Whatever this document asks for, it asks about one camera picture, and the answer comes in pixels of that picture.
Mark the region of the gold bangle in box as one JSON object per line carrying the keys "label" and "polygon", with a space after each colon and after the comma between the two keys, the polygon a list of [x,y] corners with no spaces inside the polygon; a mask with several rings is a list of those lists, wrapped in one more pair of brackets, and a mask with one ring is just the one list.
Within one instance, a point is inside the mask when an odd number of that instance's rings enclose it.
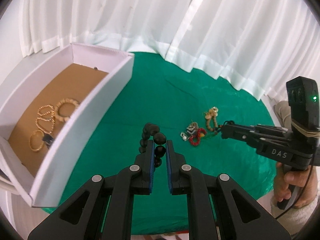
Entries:
{"label": "gold bangle in box", "polygon": [[33,131],[29,138],[29,147],[33,152],[39,152],[44,146],[43,142],[44,132],[40,129]]}

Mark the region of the white curtain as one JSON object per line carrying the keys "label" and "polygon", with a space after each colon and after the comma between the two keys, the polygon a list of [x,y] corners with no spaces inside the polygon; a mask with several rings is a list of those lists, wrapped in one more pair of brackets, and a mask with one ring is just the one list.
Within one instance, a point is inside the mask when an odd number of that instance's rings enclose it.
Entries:
{"label": "white curtain", "polygon": [[303,0],[21,0],[19,31],[23,56],[72,42],[152,52],[257,99],[319,78],[319,24]]}

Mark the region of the green velvet cloth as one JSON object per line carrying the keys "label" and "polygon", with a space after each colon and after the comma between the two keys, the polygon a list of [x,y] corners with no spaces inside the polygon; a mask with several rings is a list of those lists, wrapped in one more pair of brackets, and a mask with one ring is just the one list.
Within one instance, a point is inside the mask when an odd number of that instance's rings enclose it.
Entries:
{"label": "green velvet cloth", "polygon": [[148,123],[159,126],[189,165],[211,176],[228,174],[259,199],[272,190],[275,162],[245,142],[215,134],[213,127],[226,121],[273,125],[263,102],[227,80],[198,69],[185,72],[157,54],[135,53],[131,80],[90,137],[61,200],[91,176],[108,177],[131,165]]}

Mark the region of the silver charm jewelry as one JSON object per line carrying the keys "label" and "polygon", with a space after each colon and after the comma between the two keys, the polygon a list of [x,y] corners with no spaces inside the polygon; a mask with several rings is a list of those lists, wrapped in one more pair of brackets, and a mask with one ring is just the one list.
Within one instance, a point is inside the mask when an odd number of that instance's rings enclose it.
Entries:
{"label": "silver charm jewelry", "polygon": [[197,133],[197,130],[199,129],[199,126],[197,122],[192,122],[184,132],[180,133],[180,136],[183,141],[189,140],[189,138]]}

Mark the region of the gold earrings cluster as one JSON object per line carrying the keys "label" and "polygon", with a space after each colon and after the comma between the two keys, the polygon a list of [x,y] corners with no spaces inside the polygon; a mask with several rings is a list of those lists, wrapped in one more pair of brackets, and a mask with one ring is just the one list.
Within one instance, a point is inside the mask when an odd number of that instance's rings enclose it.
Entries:
{"label": "gold earrings cluster", "polygon": [[217,117],[217,115],[218,115],[218,111],[219,111],[219,110],[218,110],[217,107],[212,107],[212,108],[210,108],[210,109],[205,113],[204,118],[205,118],[206,120],[215,118],[215,117]]}

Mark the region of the white cardboard box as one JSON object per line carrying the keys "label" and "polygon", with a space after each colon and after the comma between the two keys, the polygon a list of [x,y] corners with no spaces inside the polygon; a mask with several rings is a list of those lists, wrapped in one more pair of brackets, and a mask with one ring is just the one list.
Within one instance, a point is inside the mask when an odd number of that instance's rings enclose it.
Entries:
{"label": "white cardboard box", "polygon": [[[70,44],[35,54],[1,106],[1,167],[30,207],[55,207],[81,152],[132,76],[134,55]],[[39,152],[33,131],[44,132]]]}

